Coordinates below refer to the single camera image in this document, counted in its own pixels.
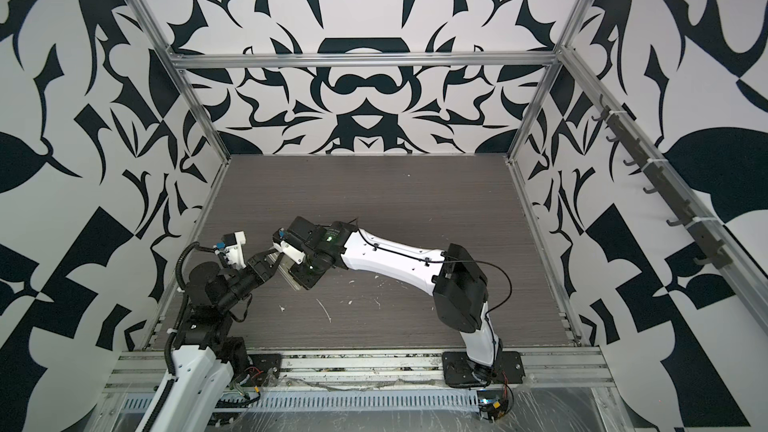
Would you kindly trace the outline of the horizontal aluminium frame bar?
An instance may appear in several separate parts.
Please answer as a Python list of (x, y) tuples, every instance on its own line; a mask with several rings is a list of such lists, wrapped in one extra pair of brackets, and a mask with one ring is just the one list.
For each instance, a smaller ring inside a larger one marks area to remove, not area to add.
[(275, 68), (275, 67), (388, 67), (549, 65), (551, 51), (529, 52), (407, 52), (407, 53), (314, 53), (314, 54), (171, 54), (177, 69)]

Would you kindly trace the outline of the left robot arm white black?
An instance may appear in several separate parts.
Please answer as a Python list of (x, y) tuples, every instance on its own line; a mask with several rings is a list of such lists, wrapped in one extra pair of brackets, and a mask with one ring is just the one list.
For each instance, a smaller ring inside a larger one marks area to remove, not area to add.
[(217, 262), (192, 269), (164, 347), (166, 373), (139, 431), (203, 431), (215, 409), (249, 409), (260, 402), (259, 391), (241, 392), (237, 402), (223, 399), (226, 389), (249, 378), (252, 366), (244, 339), (229, 332), (236, 321), (233, 308), (248, 303), (278, 270), (278, 260), (266, 254), (253, 256), (240, 270)]

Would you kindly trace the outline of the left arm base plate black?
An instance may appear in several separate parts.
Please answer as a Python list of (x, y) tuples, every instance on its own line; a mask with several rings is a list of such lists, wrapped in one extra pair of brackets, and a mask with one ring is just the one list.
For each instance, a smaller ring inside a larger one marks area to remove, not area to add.
[(280, 353), (249, 354), (245, 368), (234, 376), (243, 387), (262, 387), (276, 383), (280, 378), (283, 356)]

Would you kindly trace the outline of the small circuit board right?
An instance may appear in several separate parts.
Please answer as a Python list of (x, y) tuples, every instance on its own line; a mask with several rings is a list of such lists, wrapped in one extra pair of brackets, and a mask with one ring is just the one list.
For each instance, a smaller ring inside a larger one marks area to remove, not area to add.
[(478, 394), (478, 416), (482, 420), (496, 422), (506, 416), (509, 409), (509, 395)]

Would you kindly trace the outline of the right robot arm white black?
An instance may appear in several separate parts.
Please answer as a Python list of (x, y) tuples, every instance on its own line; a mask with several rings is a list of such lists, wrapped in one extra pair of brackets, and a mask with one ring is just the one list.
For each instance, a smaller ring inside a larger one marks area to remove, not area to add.
[(314, 224), (303, 217), (273, 234), (273, 245), (294, 264), (289, 276), (309, 290), (332, 268), (379, 274), (434, 300), (440, 321), (460, 333), (470, 366), (490, 372), (501, 349), (490, 323), (488, 279), (468, 251), (393, 242), (350, 222)]

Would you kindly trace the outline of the grey wall hook rack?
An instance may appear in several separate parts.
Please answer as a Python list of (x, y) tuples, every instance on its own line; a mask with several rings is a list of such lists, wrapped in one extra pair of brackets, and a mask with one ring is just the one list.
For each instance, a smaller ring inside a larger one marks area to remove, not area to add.
[(694, 203), (692, 193), (671, 163), (662, 157), (627, 111), (612, 109), (603, 95), (599, 98), (599, 107), (601, 111), (593, 121), (604, 122), (613, 133), (607, 140), (621, 144), (627, 151), (631, 159), (625, 160), (624, 165), (636, 168), (646, 177), (650, 187), (644, 188), (644, 193), (659, 195), (670, 209), (674, 218), (667, 219), (666, 224), (683, 227), (698, 245), (703, 258), (696, 257), (694, 262), (719, 270), (730, 266), (733, 259), (726, 251), (722, 235), (715, 230), (715, 218)]

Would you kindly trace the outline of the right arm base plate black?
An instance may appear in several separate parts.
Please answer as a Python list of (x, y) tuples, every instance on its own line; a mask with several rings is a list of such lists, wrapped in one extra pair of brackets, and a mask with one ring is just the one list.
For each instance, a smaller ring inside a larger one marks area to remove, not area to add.
[(526, 376), (521, 355), (516, 351), (500, 352), (492, 366), (483, 366), (471, 361), (463, 351), (443, 352), (441, 361), (444, 382), (451, 388), (522, 384)]

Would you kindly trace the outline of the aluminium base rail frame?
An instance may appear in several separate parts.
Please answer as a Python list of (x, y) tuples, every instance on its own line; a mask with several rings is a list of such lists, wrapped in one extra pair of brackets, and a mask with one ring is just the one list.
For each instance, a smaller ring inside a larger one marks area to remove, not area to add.
[[(517, 348), (527, 388), (607, 388), (615, 385), (607, 362), (594, 347)], [(280, 378), (274, 390), (440, 389), (444, 382), (442, 349), (258, 350), (280, 353)], [(159, 351), (121, 354), (107, 379), (106, 392), (154, 392), (166, 372)]]

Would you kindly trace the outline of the white remote control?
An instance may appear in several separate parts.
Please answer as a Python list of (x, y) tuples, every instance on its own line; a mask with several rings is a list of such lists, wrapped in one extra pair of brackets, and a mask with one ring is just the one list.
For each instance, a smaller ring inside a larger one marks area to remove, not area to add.
[(278, 272), (294, 290), (304, 290), (305, 287), (295, 277), (305, 259), (304, 253), (280, 253), (276, 265)]

